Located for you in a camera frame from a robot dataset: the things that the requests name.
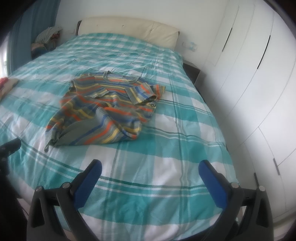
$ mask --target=pile of clothes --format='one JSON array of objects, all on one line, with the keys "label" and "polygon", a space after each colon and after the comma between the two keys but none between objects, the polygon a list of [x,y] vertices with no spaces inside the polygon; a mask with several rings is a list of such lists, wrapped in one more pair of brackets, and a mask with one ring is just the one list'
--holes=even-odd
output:
[{"label": "pile of clothes", "polygon": [[46,126],[44,151],[49,146],[135,140],[165,91],[165,86],[147,81],[109,71],[73,79]]},{"label": "pile of clothes", "polygon": [[57,47],[57,40],[60,36],[60,31],[63,28],[60,26],[53,26],[42,31],[31,44],[32,59],[39,57]]}]

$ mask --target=wardrobe handle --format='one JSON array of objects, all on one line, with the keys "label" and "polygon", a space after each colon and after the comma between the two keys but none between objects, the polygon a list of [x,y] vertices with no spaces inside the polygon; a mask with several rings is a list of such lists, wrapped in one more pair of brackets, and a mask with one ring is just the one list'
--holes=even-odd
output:
[{"label": "wardrobe handle", "polygon": [[261,60],[260,60],[260,63],[259,63],[259,65],[258,65],[257,69],[259,68],[259,66],[260,66],[260,64],[261,64],[261,62],[262,62],[262,59],[263,59],[263,57],[264,57],[264,54],[265,54],[265,52],[266,52],[266,50],[267,50],[267,46],[268,46],[268,44],[269,44],[269,40],[270,40],[270,35],[269,35],[267,45],[266,45],[266,47],[265,47],[264,53],[263,53],[263,55],[262,55],[262,58],[261,58]]},{"label": "wardrobe handle", "polygon": [[224,50],[224,48],[225,48],[225,46],[226,46],[226,44],[227,44],[227,41],[228,41],[229,36],[230,36],[230,34],[231,34],[231,31],[232,31],[232,28],[231,28],[231,30],[230,30],[230,32],[229,32],[229,34],[228,34],[228,37],[227,37],[227,39],[226,39],[226,42],[225,42],[224,47],[223,47],[223,49],[222,49],[222,52],[223,52],[223,50]]},{"label": "wardrobe handle", "polygon": [[279,172],[279,167],[278,167],[278,165],[276,163],[276,159],[275,158],[274,158],[274,165],[276,166],[276,171],[278,172],[278,175],[280,176],[281,174]]},{"label": "wardrobe handle", "polygon": [[254,178],[255,178],[256,186],[259,187],[259,182],[258,182],[257,174],[255,172],[254,172]]}]

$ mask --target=cream headboard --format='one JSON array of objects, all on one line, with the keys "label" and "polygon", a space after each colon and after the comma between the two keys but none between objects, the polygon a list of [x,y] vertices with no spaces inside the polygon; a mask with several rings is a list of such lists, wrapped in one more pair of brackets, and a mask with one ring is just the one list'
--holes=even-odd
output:
[{"label": "cream headboard", "polygon": [[177,28],[151,20],[106,16],[78,22],[76,35],[90,33],[124,34],[174,50],[180,32]]}]

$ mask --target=white wall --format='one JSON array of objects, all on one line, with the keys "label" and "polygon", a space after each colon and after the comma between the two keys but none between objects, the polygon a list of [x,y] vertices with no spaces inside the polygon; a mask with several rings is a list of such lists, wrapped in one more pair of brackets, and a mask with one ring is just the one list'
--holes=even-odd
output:
[{"label": "white wall", "polygon": [[[64,28],[62,42],[77,22],[93,16],[129,16],[165,23],[180,30],[176,51],[201,68],[209,54],[229,0],[61,0],[56,25]],[[182,46],[194,42],[192,52]]]}]

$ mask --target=teal and white bedspread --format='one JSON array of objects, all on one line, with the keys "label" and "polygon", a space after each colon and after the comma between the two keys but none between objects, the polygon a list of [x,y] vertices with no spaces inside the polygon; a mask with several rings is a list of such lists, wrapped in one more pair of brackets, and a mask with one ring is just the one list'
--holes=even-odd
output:
[{"label": "teal and white bedspread", "polygon": [[[166,86],[138,139],[50,147],[45,153],[45,127],[70,80],[102,70]],[[36,186],[71,182],[98,159],[102,176],[79,211],[100,240],[179,240],[215,222],[221,210],[198,175],[198,163],[207,159],[228,181],[237,180],[218,124],[178,53],[124,35],[87,34],[27,63],[12,77],[20,82],[0,102],[0,143],[22,140],[9,158],[9,179],[28,203]]]}]

